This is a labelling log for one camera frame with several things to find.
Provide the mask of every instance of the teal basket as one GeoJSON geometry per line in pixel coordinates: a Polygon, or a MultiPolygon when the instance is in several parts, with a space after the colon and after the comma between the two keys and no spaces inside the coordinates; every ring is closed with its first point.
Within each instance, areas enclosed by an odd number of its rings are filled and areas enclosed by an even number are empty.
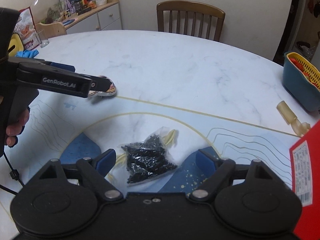
{"type": "Polygon", "coordinates": [[[296,52],[286,52],[284,54],[282,84],[308,112],[320,109],[320,91],[312,82],[320,85],[320,72],[315,66],[296,52]],[[311,82],[290,61],[289,58],[292,57],[303,64],[311,82]]]}

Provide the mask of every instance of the white label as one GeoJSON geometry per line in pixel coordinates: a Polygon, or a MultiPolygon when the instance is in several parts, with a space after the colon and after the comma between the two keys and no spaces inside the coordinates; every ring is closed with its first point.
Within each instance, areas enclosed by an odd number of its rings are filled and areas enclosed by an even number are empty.
{"type": "Polygon", "coordinates": [[[301,143],[292,151],[294,175],[295,175],[295,193],[301,200],[302,206],[312,204],[312,171],[310,154],[307,141],[301,143]]]}

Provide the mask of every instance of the white drawer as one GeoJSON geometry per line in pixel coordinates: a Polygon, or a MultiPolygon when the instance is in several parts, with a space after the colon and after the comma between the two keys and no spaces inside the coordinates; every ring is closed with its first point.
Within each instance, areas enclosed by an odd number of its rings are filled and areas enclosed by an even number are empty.
{"type": "Polygon", "coordinates": [[[101,29],[120,18],[119,4],[115,4],[98,12],[101,29]]]}
{"type": "Polygon", "coordinates": [[[100,27],[97,14],[95,13],[67,29],[67,34],[92,32],[98,30],[100,30],[100,27]]]}
{"type": "Polygon", "coordinates": [[[117,19],[113,23],[109,24],[107,27],[104,27],[102,30],[103,31],[122,30],[120,19],[117,19]]]}

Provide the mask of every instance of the blue glove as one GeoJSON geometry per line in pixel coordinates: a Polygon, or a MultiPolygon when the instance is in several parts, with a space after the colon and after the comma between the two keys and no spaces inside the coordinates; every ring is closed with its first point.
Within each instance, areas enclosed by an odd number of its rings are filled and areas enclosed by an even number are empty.
{"type": "Polygon", "coordinates": [[[18,51],[16,54],[16,57],[29,57],[29,58],[33,58],[36,55],[39,54],[39,51],[37,49],[35,50],[24,50],[24,51],[18,51]]]}

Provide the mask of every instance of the chair backrest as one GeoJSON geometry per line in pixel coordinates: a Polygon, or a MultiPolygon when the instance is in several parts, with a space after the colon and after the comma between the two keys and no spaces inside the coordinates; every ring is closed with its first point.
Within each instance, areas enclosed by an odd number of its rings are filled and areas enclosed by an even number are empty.
{"type": "Polygon", "coordinates": [[[214,34],[214,41],[219,41],[223,26],[223,21],[225,18],[225,12],[220,10],[217,7],[214,7],[209,4],[199,3],[199,2],[190,2],[190,1],[165,1],[161,2],[157,5],[157,19],[158,19],[158,31],[164,32],[164,11],[170,11],[169,14],[169,32],[172,33],[172,11],[178,11],[177,14],[177,33],[180,33],[180,14],[181,11],[185,11],[185,20],[184,20],[184,31],[183,34],[186,35],[188,31],[188,12],[193,12],[193,20],[192,20],[192,29],[191,35],[195,36],[196,29],[196,14],[201,13],[201,20],[199,26],[199,34],[198,37],[202,37],[203,23],[204,23],[204,15],[209,15],[208,19],[208,27],[205,38],[209,39],[210,28],[211,28],[211,20],[212,16],[217,17],[217,25],[214,34]]]}
{"type": "Polygon", "coordinates": [[[37,31],[44,30],[47,38],[52,38],[52,37],[67,34],[67,31],[61,22],[50,23],[50,24],[37,23],[36,30],[37,31]]]}

